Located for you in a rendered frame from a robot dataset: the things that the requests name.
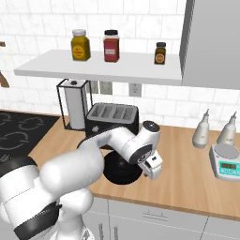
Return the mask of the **white wall shelf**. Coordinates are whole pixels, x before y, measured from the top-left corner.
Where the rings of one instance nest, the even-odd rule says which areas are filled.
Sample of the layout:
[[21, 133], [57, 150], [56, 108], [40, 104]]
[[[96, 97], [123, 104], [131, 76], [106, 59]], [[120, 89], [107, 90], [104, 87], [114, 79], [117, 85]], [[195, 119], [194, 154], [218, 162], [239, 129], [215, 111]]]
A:
[[14, 69], [17, 76], [77, 79], [118, 83], [176, 85], [182, 83], [179, 56], [170, 54], [164, 65], [155, 65], [149, 53], [121, 52], [116, 63], [104, 61], [103, 52], [92, 52], [86, 62], [74, 61], [71, 51], [50, 50]]

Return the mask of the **black toaster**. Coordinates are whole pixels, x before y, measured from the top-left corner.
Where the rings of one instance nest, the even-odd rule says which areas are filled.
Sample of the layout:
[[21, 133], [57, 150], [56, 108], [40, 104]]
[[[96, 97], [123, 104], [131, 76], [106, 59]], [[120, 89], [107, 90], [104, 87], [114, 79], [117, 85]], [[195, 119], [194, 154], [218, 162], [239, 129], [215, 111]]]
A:
[[96, 103], [86, 115], [85, 134], [89, 137], [115, 125], [126, 127], [137, 134], [139, 109], [125, 104]]

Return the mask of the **white wall outlet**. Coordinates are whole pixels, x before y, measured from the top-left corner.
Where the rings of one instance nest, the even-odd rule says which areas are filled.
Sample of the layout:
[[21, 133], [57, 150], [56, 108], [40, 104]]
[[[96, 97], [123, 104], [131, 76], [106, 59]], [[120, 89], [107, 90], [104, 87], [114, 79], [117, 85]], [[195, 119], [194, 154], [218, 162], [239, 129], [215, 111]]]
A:
[[140, 83], [130, 83], [128, 85], [128, 93], [131, 97], [138, 97], [142, 96], [142, 85]]

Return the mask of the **grey kitchen scale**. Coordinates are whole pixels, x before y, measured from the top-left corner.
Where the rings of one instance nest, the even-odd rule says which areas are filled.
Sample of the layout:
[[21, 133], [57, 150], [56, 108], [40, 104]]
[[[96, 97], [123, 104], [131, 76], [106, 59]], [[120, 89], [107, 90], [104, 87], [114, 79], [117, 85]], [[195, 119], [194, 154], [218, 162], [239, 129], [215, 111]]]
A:
[[216, 178], [240, 182], [240, 152], [235, 146], [226, 143], [213, 144], [209, 157]]

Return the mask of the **small brown spice jar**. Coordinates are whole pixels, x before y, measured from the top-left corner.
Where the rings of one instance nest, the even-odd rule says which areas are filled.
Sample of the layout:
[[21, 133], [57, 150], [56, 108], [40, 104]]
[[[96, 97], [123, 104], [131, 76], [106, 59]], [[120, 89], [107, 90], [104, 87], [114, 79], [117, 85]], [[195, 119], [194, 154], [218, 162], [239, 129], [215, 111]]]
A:
[[166, 43], [158, 42], [155, 50], [155, 64], [164, 65], [166, 57]]

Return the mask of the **black hob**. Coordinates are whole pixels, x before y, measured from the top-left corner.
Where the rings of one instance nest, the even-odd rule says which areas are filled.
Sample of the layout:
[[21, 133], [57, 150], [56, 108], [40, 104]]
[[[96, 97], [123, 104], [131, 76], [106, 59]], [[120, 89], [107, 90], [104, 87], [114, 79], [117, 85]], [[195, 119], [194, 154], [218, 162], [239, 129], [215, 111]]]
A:
[[0, 159], [28, 156], [58, 116], [0, 111]]

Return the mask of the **red spice jar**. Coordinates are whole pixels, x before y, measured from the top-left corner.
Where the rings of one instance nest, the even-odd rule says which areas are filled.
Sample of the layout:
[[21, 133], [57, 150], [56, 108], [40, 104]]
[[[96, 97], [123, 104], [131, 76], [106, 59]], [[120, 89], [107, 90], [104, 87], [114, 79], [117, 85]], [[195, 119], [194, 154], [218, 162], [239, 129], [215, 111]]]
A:
[[104, 31], [104, 60], [116, 63], [119, 59], [119, 36], [117, 30]]

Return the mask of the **white paper towel roll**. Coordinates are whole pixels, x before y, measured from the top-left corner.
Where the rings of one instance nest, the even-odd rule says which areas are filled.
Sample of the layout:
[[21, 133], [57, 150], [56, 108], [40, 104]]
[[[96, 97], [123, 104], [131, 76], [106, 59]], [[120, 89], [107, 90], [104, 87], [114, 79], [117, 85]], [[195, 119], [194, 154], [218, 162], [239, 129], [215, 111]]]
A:
[[84, 129], [84, 117], [87, 114], [87, 99], [85, 80], [68, 80], [64, 83], [67, 111], [70, 126], [74, 129]]

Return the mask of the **white squeeze bottle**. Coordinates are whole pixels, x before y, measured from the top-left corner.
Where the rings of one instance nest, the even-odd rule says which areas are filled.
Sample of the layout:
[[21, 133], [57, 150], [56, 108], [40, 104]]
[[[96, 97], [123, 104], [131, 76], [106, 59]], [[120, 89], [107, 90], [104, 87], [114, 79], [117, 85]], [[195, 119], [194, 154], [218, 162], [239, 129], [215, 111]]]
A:
[[202, 121], [198, 124], [192, 137], [192, 144], [196, 148], [204, 148], [208, 144], [209, 139], [209, 111], [202, 117]]
[[229, 122], [221, 130], [217, 138], [217, 143], [226, 143], [228, 145], [234, 145], [234, 138], [236, 133], [235, 121], [236, 121], [236, 113], [234, 113], [231, 116]]

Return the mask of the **narrow grey drawer front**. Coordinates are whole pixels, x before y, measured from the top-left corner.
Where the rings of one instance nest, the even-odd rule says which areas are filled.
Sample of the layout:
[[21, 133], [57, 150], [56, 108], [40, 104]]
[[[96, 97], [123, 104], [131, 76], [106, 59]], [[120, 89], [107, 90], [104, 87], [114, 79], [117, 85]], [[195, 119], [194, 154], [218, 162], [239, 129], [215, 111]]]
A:
[[108, 201], [106, 199], [95, 197], [90, 211], [97, 214], [108, 215]]

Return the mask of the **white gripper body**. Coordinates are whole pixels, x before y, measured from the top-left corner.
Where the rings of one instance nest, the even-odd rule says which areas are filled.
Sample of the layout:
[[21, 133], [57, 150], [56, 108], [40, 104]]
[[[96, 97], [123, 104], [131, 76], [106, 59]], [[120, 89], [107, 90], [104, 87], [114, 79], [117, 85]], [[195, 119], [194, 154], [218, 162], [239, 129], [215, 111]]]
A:
[[154, 161], [146, 160], [144, 162], [144, 175], [149, 177], [151, 180], [155, 180], [158, 178], [161, 172], [161, 162], [157, 159]]

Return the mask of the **wide grey drawer front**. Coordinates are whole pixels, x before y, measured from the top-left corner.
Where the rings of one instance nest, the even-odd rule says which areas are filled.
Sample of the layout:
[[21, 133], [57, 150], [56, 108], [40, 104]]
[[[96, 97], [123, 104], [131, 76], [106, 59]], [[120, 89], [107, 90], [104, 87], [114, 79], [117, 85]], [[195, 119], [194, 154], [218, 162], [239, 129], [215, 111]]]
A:
[[[203, 231], [205, 222], [207, 220], [207, 217], [205, 216], [113, 200], [109, 200], [109, 213], [114, 217], [159, 224], [199, 233]], [[142, 217], [143, 213], [151, 213], [155, 215], [160, 215], [162, 213], [163, 216], [169, 218], [169, 221], [145, 218]]]

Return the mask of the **grey wall cabinet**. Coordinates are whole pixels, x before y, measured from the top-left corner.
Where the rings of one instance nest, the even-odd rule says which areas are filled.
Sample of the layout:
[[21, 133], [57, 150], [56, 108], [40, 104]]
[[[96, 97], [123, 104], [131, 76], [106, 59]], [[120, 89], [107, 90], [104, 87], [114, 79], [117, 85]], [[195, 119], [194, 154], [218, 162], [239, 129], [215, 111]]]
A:
[[240, 0], [187, 0], [182, 84], [240, 90]]

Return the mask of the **black bowl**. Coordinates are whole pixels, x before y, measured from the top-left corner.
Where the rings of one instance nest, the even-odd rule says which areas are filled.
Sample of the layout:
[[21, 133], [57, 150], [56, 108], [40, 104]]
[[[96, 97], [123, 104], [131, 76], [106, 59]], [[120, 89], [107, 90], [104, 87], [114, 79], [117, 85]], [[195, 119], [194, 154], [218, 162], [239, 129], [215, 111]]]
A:
[[111, 151], [104, 157], [104, 176], [116, 185], [129, 185], [135, 182], [143, 170], [138, 165], [131, 165], [117, 152]]

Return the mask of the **yellow spice jar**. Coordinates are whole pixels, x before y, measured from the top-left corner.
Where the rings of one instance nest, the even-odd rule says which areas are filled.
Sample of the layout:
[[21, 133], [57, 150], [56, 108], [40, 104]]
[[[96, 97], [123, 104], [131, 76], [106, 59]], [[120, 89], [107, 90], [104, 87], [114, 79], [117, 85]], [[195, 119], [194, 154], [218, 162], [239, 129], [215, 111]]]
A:
[[74, 29], [71, 40], [72, 58], [75, 61], [87, 61], [90, 54], [90, 42], [84, 29]]

